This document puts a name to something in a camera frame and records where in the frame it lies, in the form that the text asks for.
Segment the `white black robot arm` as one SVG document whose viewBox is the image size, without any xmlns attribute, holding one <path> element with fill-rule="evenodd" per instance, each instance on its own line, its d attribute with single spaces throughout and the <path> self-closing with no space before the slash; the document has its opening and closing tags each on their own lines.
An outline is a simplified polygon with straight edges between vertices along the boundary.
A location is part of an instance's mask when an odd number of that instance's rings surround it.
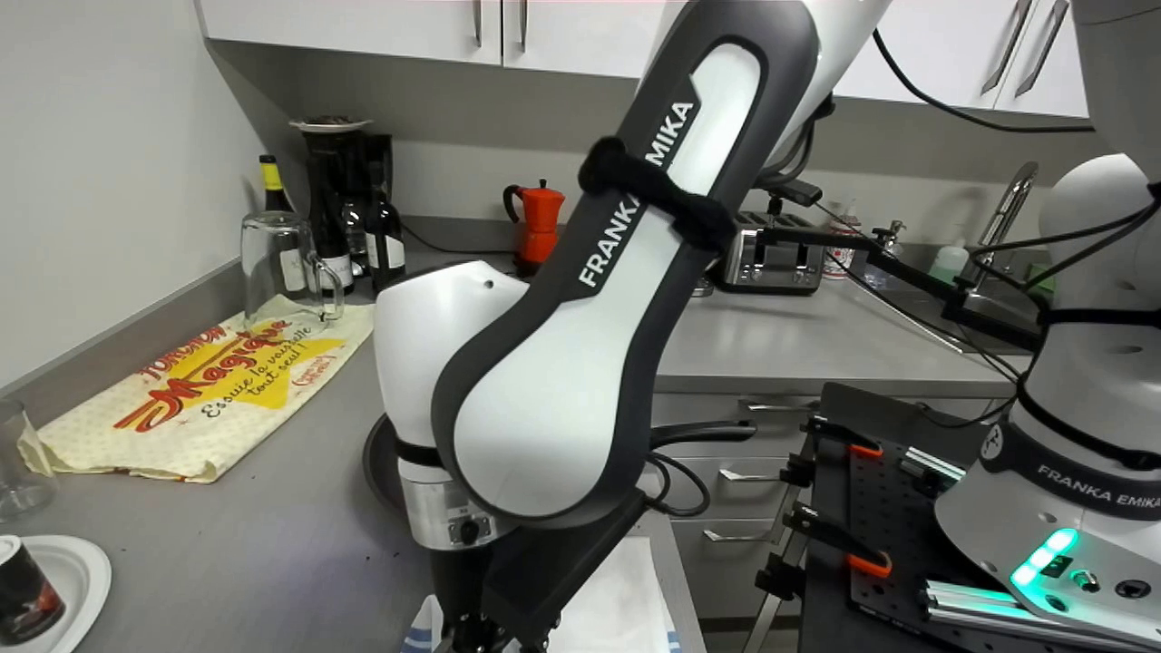
<svg viewBox="0 0 1161 653">
<path fill-rule="evenodd" d="M 375 302 L 375 361 L 438 653 L 546 653 L 644 519 L 657 365 L 768 151 L 893 0 L 686 0 L 526 279 L 455 260 Z"/>
</svg>

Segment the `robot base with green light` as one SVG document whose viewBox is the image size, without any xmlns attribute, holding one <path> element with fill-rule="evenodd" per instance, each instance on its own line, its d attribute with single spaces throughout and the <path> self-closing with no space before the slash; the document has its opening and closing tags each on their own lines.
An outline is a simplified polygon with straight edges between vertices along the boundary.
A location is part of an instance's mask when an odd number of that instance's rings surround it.
<svg viewBox="0 0 1161 653">
<path fill-rule="evenodd" d="M 1033 613 L 1161 644 L 1158 161 L 1112 151 L 1057 182 L 1061 269 L 1015 404 L 936 497 L 946 539 Z"/>
</svg>

